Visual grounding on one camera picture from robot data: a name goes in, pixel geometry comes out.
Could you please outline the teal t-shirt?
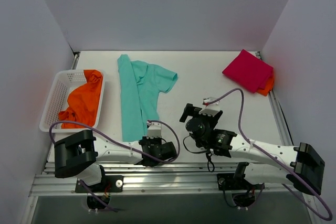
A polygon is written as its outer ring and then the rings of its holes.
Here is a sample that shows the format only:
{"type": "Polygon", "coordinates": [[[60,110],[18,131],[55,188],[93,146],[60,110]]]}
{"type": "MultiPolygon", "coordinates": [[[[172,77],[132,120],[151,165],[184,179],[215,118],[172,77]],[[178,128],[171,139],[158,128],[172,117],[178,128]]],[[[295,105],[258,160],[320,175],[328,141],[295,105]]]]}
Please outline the teal t-shirt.
{"type": "Polygon", "coordinates": [[[168,93],[178,80],[176,72],[122,54],[117,59],[120,79],[122,140],[134,142],[147,134],[147,121],[159,120],[160,93],[168,93]]]}

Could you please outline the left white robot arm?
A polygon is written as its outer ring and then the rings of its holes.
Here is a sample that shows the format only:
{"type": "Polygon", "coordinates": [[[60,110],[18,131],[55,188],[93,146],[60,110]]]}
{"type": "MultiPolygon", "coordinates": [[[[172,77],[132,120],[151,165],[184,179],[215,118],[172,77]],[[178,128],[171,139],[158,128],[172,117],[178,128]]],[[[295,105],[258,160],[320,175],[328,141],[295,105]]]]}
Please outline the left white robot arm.
{"type": "Polygon", "coordinates": [[[58,140],[54,145],[55,177],[75,177],[94,192],[100,192],[109,182],[104,168],[97,161],[122,162],[154,167],[177,158],[173,143],[160,137],[144,136],[127,148],[99,141],[101,149],[95,149],[96,137],[92,130],[83,130],[58,140]]]}

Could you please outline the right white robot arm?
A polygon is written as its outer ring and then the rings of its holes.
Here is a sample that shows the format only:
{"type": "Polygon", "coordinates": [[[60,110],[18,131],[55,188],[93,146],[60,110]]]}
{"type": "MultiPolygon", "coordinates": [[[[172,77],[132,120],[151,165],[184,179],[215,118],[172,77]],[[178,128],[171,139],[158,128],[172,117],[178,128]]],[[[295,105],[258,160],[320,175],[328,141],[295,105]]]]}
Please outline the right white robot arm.
{"type": "Polygon", "coordinates": [[[325,162],[307,143],[282,146],[245,140],[241,134],[216,129],[223,112],[217,104],[205,108],[188,103],[180,118],[196,147],[207,155],[247,159],[233,175],[236,187],[250,184],[289,184],[302,193],[321,194],[325,162]]]}

